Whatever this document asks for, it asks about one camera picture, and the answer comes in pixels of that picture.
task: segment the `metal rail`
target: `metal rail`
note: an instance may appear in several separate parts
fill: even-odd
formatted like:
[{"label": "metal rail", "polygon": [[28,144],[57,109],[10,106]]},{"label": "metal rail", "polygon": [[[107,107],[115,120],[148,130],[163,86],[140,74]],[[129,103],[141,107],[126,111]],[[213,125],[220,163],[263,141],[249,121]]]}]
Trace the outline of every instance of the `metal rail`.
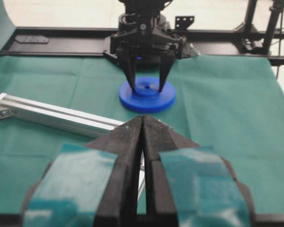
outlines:
[{"label": "metal rail", "polygon": [[0,120],[8,117],[15,117],[93,138],[107,134],[124,123],[1,93]]}]

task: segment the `black metal bar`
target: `black metal bar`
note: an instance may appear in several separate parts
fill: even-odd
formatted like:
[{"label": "black metal bar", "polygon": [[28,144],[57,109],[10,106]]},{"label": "black metal bar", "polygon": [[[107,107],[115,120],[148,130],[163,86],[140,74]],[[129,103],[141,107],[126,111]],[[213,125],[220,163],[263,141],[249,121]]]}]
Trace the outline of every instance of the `black metal bar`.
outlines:
[{"label": "black metal bar", "polygon": [[[284,214],[256,214],[256,227],[284,227]],[[157,216],[137,215],[132,226],[157,226],[153,225]],[[0,214],[0,227],[20,227],[19,214]]]},{"label": "black metal bar", "polygon": [[[59,28],[59,27],[17,27],[17,35],[58,35],[63,37],[108,37],[117,32],[116,28]],[[243,33],[235,33],[233,30],[186,30],[173,33],[185,35],[188,39],[237,39],[244,36]],[[250,33],[248,39],[260,40],[265,37],[266,32]],[[284,39],[284,32],[275,32],[275,38]]]},{"label": "black metal bar", "polygon": [[257,227],[284,227],[284,214],[257,214]]},{"label": "black metal bar", "polygon": [[19,214],[0,214],[0,227],[19,227],[20,222]]},{"label": "black metal bar", "polygon": [[282,4],[279,0],[275,0],[272,7],[270,7],[271,15],[269,18],[266,35],[263,42],[263,54],[268,54],[271,42],[275,36],[275,29],[278,23],[279,15],[283,11]]},{"label": "black metal bar", "polygon": [[251,32],[252,20],[254,18],[256,6],[257,6],[257,0],[249,0],[245,16],[245,27],[244,27],[245,34],[249,34]]}]

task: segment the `blue plastic gear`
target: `blue plastic gear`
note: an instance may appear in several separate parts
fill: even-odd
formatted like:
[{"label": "blue plastic gear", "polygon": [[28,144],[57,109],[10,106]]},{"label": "blue plastic gear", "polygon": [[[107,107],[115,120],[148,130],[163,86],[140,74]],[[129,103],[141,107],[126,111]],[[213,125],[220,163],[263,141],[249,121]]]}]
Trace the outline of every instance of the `blue plastic gear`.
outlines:
[{"label": "blue plastic gear", "polygon": [[161,93],[159,79],[152,77],[138,77],[135,83],[135,92],[132,91],[128,82],[120,87],[119,97],[123,106],[142,113],[153,114],[171,107],[176,98],[176,90],[166,82]]}]

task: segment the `black metal frame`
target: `black metal frame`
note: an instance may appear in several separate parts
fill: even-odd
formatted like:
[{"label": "black metal frame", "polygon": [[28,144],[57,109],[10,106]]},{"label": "black metal frame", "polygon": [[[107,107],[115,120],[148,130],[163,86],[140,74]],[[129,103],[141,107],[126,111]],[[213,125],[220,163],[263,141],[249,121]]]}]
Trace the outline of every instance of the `black metal frame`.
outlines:
[{"label": "black metal frame", "polygon": [[[237,30],[173,30],[184,35],[187,40],[202,54],[227,56],[267,57],[272,66],[284,65],[284,56],[269,55],[269,47],[273,38],[283,40],[284,32],[276,30],[278,17],[271,16],[267,31],[257,31],[252,20],[255,14],[257,0],[249,0],[245,21]],[[0,52],[3,55],[16,56],[63,56],[63,57],[103,57],[106,37],[117,32],[108,28],[48,28],[48,27],[18,27],[7,44]],[[19,43],[17,35],[48,38],[47,43]],[[244,46],[248,42],[258,42],[266,39],[264,49],[256,54],[248,53]],[[152,217],[138,215],[137,223],[152,223]],[[19,214],[0,214],[0,227],[15,227],[20,225]],[[284,214],[256,214],[257,227],[284,227]]]},{"label": "black metal frame", "polygon": [[[276,30],[279,14],[283,11],[283,1],[274,1],[266,31],[259,32],[254,28],[252,20],[257,0],[249,0],[245,20],[236,30],[176,29],[172,32],[187,37],[188,42],[193,43],[201,54],[260,56],[267,57],[272,66],[284,65],[284,56],[269,54],[272,39],[284,39],[284,32]],[[107,48],[105,38],[116,32],[117,29],[109,28],[18,27],[0,55],[102,57]],[[48,38],[49,42],[20,43],[15,40],[17,35],[26,35],[28,38],[42,35]],[[263,46],[257,46],[261,39],[264,39]],[[246,51],[246,45],[250,44],[256,47],[252,46],[250,51]]]}]

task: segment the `black bracket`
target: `black bracket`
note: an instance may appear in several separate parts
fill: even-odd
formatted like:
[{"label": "black bracket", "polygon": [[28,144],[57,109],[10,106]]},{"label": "black bracket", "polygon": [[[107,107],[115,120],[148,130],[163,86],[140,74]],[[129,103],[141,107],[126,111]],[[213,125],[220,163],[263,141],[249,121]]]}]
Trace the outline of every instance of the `black bracket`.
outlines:
[{"label": "black bracket", "polygon": [[191,26],[195,21],[194,16],[179,16],[176,17],[175,29],[177,31],[187,30],[189,26]]},{"label": "black bracket", "polygon": [[49,39],[43,35],[17,35],[15,40],[21,44],[47,44]]}]

